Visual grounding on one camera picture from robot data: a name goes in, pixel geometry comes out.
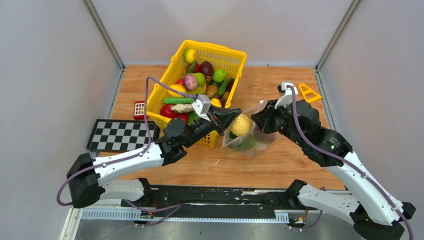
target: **plastic bag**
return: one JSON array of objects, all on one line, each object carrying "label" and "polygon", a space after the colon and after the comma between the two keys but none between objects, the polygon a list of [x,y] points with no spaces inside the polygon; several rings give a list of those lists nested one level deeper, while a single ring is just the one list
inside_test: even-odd
[{"label": "plastic bag", "polygon": [[[264,100],[261,100],[258,105],[243,111],[243,114],[248,116],[250,119],[251,115],[259,112],[264,107],[265,103],[266,102]],[[250,119],[250,131],[243,137],[238,136],[235,139],[231,139],[230,127],[225,130],[221,149],[228,147],[235,152],[246,153],[248,157],[253,157],[256,154],[265,151],[268,148],[268,145],[274,142],[275,139],[276,137],[274,133],[265,134],[261,132],[256,123]]]}]

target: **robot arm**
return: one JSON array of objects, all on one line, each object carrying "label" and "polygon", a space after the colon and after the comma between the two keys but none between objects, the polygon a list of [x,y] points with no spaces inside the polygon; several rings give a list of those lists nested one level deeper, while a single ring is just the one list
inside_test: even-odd
[{"label": "robot arm", "polygon": [[152,142],[144,153],[142,152],[146,146],[114,156],[99,156],[93,159],[89,153],[81,154],[67,173],[68,179],[82,169],[99,164],[101,167],[88,170],[69,181],[73,207],[84,208],[104,199],[140,199],[147,190],[142,181],[124,181],[117,178],[177,162],[187,154],[183,147],[189,148],[212,131],[223,135],[224,130],[242,113],[239,108],[215,107],[205,95],[197,95],[192,105],[201,118],[191,125],[180,118],[172,119],[163,130],[164,136]]},{"label": "robot arm", "polygon": [[[299,147],[312,161],[326,168],[339,178],[356,199],[340,198],[339,196],[316,189],[306,182],[295,180],[287,189],[293,201],[307,207],[321,209],[335,215],[353,225],[355,230],[366,239],[399,239],[404,229],[398,224],[399,210],[410,219],[415,207],[408,202],[401,202],[390,195],[368,172],[359,160],[352,146],[338,132],[321,126],[319,112],[305,100],[296,102],[297,116],[293,111],[293,95],[297,95],[296,87],[290,82],[278,86],[281,98],[268,101],[265,108],[252,115],[251,119],[266,133],[279,132]],[[317,151],[301,137],[294,117],[298,118],[303,134],[318,148],[337,155],[366,173],[382,188],[394,202],[392,207],[377,188],[343,161]]]}]

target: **gray floor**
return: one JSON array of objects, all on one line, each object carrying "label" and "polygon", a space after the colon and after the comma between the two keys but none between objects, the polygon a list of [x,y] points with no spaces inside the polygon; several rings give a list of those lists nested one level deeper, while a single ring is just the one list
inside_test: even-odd
[{"label": "gray floor", "polygon": [[[316,217],[310,213],[309,223]],[[132,221],[82,220],[79,226],[76,240],[362,240],[352,226],[329,214],[303,232],[278,223],[163,222],[141,228]]]}]

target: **chessboard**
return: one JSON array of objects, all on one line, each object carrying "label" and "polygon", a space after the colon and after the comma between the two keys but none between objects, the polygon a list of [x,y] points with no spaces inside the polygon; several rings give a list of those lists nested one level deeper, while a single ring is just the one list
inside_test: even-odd
[{"label": "chessboard", "polygon": [[[159,137],[154,121],[147,121],[151,141]],[[144,121],[97,119],[87,149],[93,152],[123,153],[139,149],[149,142]]]}]

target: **red and white object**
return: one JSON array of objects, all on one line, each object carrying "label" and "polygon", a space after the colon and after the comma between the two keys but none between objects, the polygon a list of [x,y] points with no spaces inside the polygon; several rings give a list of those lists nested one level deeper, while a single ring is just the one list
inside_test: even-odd
[{"label": "red and white object", "polygon": [[136,101],[134,104],[134,120],[145,119],[145,101]]}]

